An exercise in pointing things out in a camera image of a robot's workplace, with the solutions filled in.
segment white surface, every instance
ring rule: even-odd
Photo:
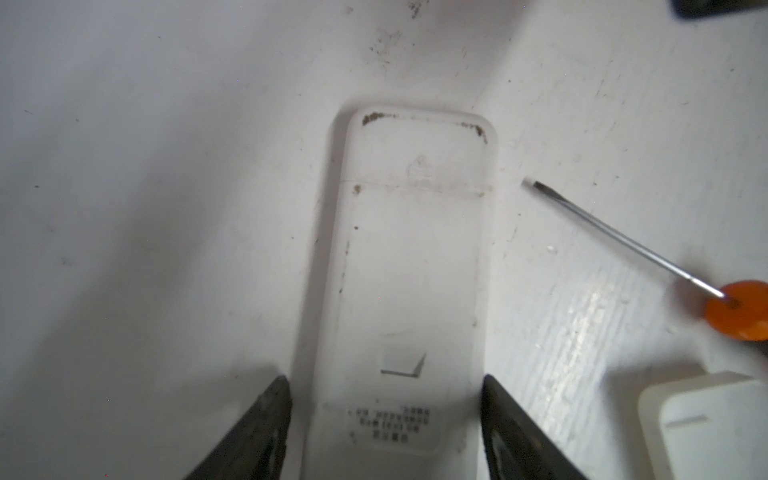
[[[656,480],[768,477],[768,386],[733,372],[648,387],[637,414]]]
[[[352,116],[304,478],[477,471],[497,151],[476,115],[374,105]]]
[[[295,478],[331,159],[384,101],[495,127],[485,370],[585,474],[648,478],[645,386],[766,361],[520,183],[765,280],[767,51],[766,10],[663,0],[3,2],[0,477],[181,478],[285,372]]]

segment screwdriver tip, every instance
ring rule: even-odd
[[[531,187],[535,188],[536,190],[542,192],[544,195],[550,198],[554,198],[555,200],[559,201],[566,201],[565,197],[560,195],[558,192],[552,190],[550,187],[547,187],[542,182],[534,181],[532,184],[529,182],[526,182],[526,184],[530,185]]]

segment orange screwdriver handle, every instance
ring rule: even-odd
[[[742,280],[721,290],[732,300],[707,301],[704,318],[712,328],[738,340],[768,340],[768,283]]]

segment white table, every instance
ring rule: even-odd
[[[495,125],[486,370],[586,475],[647,478],[642,388],[768,362],[520,183],[768,279],[767,51],[768,10],[661,0],[9,0],[0,477],[182,478],[285,373],[295,478],[344,123],[386,102]]]

